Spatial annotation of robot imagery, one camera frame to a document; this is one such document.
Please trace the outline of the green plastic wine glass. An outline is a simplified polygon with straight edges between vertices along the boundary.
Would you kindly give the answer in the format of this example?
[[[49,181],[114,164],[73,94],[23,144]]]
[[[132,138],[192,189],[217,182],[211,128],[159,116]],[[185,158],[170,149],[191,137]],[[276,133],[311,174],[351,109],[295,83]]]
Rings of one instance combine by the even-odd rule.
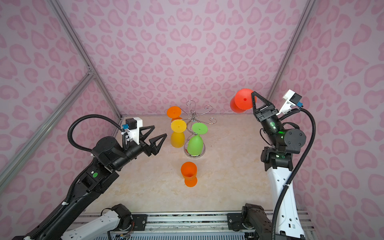
[[[201,135],[208,132],[208,127],[203,123],[195,123],[192,126],[194,136],[189,140],[187,151],[191,156],[199,156],[203,153],[204,141]]]

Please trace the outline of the orange plastic wine glass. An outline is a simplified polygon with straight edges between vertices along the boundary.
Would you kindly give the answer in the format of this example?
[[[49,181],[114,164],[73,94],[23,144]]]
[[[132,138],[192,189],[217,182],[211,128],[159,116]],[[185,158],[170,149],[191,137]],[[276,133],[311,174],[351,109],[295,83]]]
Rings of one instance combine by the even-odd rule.
[[[194,187],[198,183],[197,179],[197,166],[192,162],[186,162],[181,167],[181,174],[185,180],[187,187]]]

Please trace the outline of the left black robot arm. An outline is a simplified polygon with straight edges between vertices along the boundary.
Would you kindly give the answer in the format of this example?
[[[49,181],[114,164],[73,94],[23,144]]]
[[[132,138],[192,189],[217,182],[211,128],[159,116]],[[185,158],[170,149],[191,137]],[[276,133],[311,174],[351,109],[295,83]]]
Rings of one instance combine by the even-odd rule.
[[[122,134],[122,143],[116,138],[107,136],[100,139],[92,148],[86,148],[75,142],[73,132],[77,125],[87,119],[102,119],[114,125]],[[155,126],[142,126],[138,118],[128,121],[124,129],[110,118],[91,114],[80,117],[69,127],[67,137],[69,143],[78,150],[91,154],[93,160],[82,170],[71,183],[62,203],[49,214],[36,228],[24,236],[15,236],[16,240],[59,240],[78,216],[119,177],[118,172],[140,154],[157,155],[167,138],[162,134],[145,140]]]

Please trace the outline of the red plastic wine glass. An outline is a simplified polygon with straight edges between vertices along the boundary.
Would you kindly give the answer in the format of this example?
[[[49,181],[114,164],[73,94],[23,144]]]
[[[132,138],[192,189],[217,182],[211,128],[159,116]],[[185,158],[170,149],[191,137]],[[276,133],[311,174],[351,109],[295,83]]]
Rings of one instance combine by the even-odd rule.
[[[252,93],[251,89],[241,89],[231,99],[230,108],[233,112],[240,114],[253,108]]]

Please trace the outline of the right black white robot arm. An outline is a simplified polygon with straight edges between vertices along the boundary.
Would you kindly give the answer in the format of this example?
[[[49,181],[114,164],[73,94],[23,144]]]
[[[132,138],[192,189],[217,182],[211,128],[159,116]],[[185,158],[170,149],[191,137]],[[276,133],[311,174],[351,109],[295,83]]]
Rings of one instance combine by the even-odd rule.
[[[267,217],[262,206],[245,204],[241,219],[234,222],[229,219],[229,229],[241,228],[254,232],[255,240],[304,240],[305,231],[300,223],[292,182],[308,155],[316,137],[316,122],[313,115],[304,109],[302,97],[292,90],[283,96],[284,104],[280,109],[259,93],[242,89],[230,102],[236,113],[252,110],[261,124],[260,135],[267,135],[261,153],[261,162],[269,178],[272,200],[275,204],[273,216]],[[304,113],[311,122],[312,133],[307,139],[301,128],[285,120],[298,113]]]

